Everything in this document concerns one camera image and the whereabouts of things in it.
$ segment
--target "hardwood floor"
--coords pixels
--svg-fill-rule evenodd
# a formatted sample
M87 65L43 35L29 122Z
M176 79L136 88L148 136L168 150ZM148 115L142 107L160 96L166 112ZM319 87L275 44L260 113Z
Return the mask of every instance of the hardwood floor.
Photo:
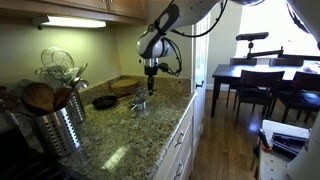
M230 94L229 107L226 108L226 94L220 93L215 117L211 118L212 91L206 92L204 129L197 149L191 180L253 180L250 170L252 146L257 141L256 131L262 125L262 106L242 104L238 125L235 125L236 111L233 111L234 94ZM284 106L277 102L269 120L280 122ZM286 124L310 128L317 113L304 123L304 115L296 120L296 111L290 110Z

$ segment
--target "stove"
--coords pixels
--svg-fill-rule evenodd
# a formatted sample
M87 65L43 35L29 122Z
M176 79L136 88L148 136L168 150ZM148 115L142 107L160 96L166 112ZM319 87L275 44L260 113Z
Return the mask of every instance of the stove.
M0 134L0 179L86 180L56 159L29 147L20 129L15 127Z

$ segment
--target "stainless steel utensil holder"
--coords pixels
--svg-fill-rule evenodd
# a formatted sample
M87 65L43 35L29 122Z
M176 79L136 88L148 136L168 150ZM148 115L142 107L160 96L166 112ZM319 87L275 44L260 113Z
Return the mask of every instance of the stainless steel utensil holder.
M71 97L68 100L67 107L70 110L72 119L77 123L82 123L86 119L86 113L84 111L80 95L78 90L74 90Z
M71 115L67 108L54 113L33 117L29 123L44 152L54 157L64 157L80 147Z

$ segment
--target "black pan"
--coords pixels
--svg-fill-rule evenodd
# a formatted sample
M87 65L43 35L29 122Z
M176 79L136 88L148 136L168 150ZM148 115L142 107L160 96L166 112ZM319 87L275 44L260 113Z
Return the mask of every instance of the black pan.
M116 96L103 96L92 101L92 105L96 109L108 109L117 104L118 98Z

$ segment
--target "window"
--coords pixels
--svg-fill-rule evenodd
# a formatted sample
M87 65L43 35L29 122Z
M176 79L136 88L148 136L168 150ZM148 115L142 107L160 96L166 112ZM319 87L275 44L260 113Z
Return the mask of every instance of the window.
M284 54L320 56L314 37L293 23L285 0L266 0L257 6L243 7L239 34L257 32L269 32L269 37L254 40L253 53L280 50L283 46ZM238 41L237 57L248 54L248 44L248 41Z

